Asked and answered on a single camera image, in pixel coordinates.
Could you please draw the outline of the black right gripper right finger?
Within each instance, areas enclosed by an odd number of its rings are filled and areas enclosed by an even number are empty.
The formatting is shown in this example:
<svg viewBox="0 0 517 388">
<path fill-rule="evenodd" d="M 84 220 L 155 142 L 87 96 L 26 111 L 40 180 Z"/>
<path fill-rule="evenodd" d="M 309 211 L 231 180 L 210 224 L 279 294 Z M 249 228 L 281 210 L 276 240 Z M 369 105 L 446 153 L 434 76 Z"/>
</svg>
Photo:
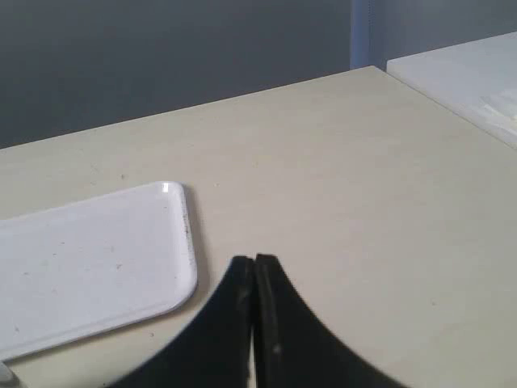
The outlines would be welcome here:
<svg viewBox="0 0 517 388">
<path fill-rule="evenodd" d="M 341 342 L 306 305 L 273 255 L 254 262 L 258 387 L 401 387 Z"/>
</svg>

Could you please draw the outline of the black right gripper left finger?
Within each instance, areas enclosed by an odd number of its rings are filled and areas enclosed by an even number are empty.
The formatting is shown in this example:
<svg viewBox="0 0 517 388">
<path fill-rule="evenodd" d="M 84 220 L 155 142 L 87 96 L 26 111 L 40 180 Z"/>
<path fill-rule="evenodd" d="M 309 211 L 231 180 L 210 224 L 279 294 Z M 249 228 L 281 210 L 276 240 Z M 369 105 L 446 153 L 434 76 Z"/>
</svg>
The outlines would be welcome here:
<svg viewBox="0 0 517 388">
<path fill-rule="evenodd" d="M 112 387 L 247 387 L 254 261 L 236 256 L 201 311 Z"/>
</svg>

